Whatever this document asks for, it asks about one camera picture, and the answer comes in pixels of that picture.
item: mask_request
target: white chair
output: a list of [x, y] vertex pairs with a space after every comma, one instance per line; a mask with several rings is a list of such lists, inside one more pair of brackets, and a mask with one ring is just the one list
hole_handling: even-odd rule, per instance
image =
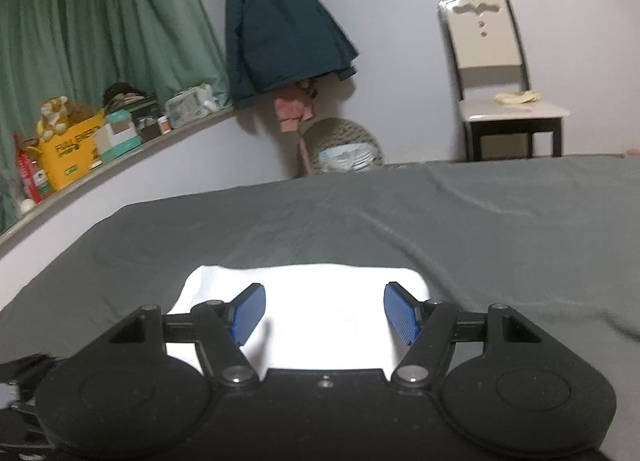
[[570, 114], [564, 108], [548, 102], [500, 105], [493, 98], [465, 99], [462, 73], [477, 68], [519, 68], [522, 90], [531, 89], [511, 1], [443, 0], [440, 19], [450, 42], [467, 159], [482, 161], [482, 137], [496, 134], [526, 134], [527, 157], [533, 157], [533, 135], [537, 132], [553, 133], [552, 154], [562, 156], [562, 118]]

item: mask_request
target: stuffed toy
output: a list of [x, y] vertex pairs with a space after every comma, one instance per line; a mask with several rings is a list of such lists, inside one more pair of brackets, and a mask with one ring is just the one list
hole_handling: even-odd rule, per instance
[[82, 123], [94, 115], [94, 110], [82, 102], [69, 105], [66, 110], [68, 110], [69, 126]]
[[42, 117], [36, 124], [36, 133], [44, 141], [49, 141], [54, 134], [64, 134], [69, 127], [66, 96], [58, 96], [47, 101], [40, 113]]

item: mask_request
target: teddy bear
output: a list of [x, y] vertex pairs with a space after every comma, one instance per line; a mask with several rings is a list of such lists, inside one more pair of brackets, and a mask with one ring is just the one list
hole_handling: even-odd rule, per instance
[[67, 103], [68, 98], [66, 96], [57, 96], [42, 105], [40, 109], [42, 117], [36, 125], [38, 137], [44, 141], [49, 141], [54, 134], [65, 133], [69, 127]]

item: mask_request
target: red bottle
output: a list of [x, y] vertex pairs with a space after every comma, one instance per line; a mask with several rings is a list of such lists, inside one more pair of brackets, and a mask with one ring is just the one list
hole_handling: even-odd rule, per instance
[[31, 165], [31, 158], [29, 154], [22, 148], [20, 144], [20, 137], [18, 134], [14, 132], [14, 143], [15, 143], [15, 164], [18, 167], [18, 171], [20, 172], [20, 179], [22, 181], [22, 186], [24, 186], [25, 193], [34, 200], [35, 203], [40, 203], [42, 201], [42, 197], [40, 197], [40, 193], [33, 182], [33, 166]]

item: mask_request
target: black mount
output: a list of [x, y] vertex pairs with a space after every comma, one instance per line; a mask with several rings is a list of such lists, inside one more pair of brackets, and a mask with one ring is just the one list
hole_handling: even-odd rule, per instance
[[[377, 369], [272, 369], [260, 381], [239, 348], [264, 314], [258, 284], [186, 315], [142, 307], [66, 361], [0, 366], [16, 398], [0, 411], [0, 451], [49, 461], [605, 459], [613, 389], [517, 311], [418, 302], [396, 283], [384, 303], [411, 345], [391, 381]], [[482, 355], [449, 372], [455, 344], [476, 341]], [[204, 375], [165, 343], [195, 344]]]

